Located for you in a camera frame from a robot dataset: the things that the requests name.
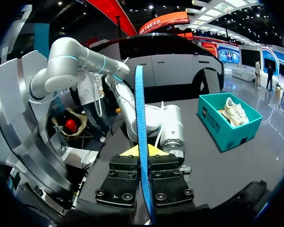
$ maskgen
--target white shirt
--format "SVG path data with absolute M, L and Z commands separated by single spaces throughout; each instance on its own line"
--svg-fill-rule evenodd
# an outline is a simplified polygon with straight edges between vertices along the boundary
M 256 62 L 256 74 L 261 75 L 261 67 L 258 61 Z
M 99 100 L 99 91 L 103 91 L 101 77 L 101 74 L 89 72 L 83 68 L 78 70 L 77 88 L 81 105 L 86 105 Z

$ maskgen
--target white car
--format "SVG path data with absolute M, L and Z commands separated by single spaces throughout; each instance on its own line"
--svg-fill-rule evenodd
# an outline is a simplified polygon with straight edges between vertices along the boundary
M 224 83 L 224 66 L 207 50 L 183 37 L 164 33 L 135 35 L 109 41 L 91 48 L 116 60 L 125 60 L 130 74 L 125 83 L 134 88 L 137 65 L 143 65 L 145 94 L 166 91 L 179 85 L 189 98 L 208 94 L 204 69 L 217 72 L 220 90 Z

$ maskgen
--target person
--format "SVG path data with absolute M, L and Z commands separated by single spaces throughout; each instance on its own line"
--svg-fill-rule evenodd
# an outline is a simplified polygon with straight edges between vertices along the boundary
M 110 125 L 106 115 L 105 104 L 102 100 L 105 94 L 102 87 L 101 74 L 87 71 L 84 68 L 79 68 L 77 72 L 77 88 L 80 103 L 89 123 L 94 127 L 95 138 L 103 143 L 106 134 L 110 130 Z
M 260 66 L 260 59 L 256 62 L 256 87 L 260 89 L 260 76 L 261 76 L 261 66 Z
M 273 86 L 272 83 L 273 83 L 274 70 L 271 67 L 270 63 L 268 63 L 267 74 L 268 74 L 268 78 L 267 78 L 266 90 L 268 89 L 268 84 L 270 83 L 270 91 L 271 91 L 272 90 L 272 86 Z

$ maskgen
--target red banner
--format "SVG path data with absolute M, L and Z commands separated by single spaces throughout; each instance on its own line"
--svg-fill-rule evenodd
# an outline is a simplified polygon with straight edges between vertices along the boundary
M 156 17 L 153 20 L 147 22 L 140 28 L 139 34 L 149 33 L 159 27 L 188 23 L 189 19 L 186 12 L 169 13 L 160 17 Z
M 119 2 L 116 0 L 87 0 L 94 7 L 99 9 L 104 15 L 111 19 L 116 25 L 118 24 L 117 18 L 120 17 L 120 27 L 128 36 L 136 35 L 137 32 L 133 27 L 133 24 L 123 11 Z
M 180 37 L 186 38 L 188 40 L 193 40 L 194 39 L 194 34 L 192 32 L 187 32 L 187 33 L 180 33 L 177 34 Z
M 212 53 L 214 56 L 218 57 L 217 53 L 217 44 L 213 43 L 206 43 L 206 42 L 201 42 L 202 47 Z

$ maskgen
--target teal box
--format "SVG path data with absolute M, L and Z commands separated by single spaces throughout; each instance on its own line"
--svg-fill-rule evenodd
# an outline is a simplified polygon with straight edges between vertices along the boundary
M 231 97 L 235 104 L 241 103 L 249 123 L 232 127 L 227 119 L 218 112 L 218 110 L 224 109 L 228 97 Z M 254 138 L 263 118 L 251 106 L 231 93 L 199 96 L 198 115 L 213 136 L 221 152 L 237 147 Z

